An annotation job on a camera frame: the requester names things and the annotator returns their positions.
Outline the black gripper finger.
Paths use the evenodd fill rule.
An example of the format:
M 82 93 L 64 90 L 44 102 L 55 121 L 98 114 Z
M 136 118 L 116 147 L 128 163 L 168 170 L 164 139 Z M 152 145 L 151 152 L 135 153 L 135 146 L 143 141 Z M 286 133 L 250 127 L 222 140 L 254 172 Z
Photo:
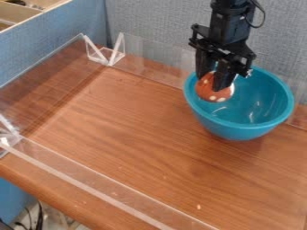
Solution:
M 220 59 L 218 62 L 216 71 L 214 73 L 214 91 L 219 92 L 223 89 L 228 88 L 236 75 L 238 74 L 231 68 L 231 63 L 226 59 Z
M 202 79 L 203 76 L 214 70 L 215 64 L 215 53 L 199 49 L 195 52 L 195 73 L 199 79 Z

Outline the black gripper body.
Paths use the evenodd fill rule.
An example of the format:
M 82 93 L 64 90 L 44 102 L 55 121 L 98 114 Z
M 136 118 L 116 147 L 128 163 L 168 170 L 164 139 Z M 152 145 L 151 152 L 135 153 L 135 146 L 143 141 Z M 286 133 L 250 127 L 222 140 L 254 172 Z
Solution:
M 246 41 L 250 37 L 255 5 L 252 0 L 211 0 L 210 26 L 191 26 L 190 46 L 215 53 L 216 63 L 226 59 L 235 73 L 247 76 L 255 53 Z

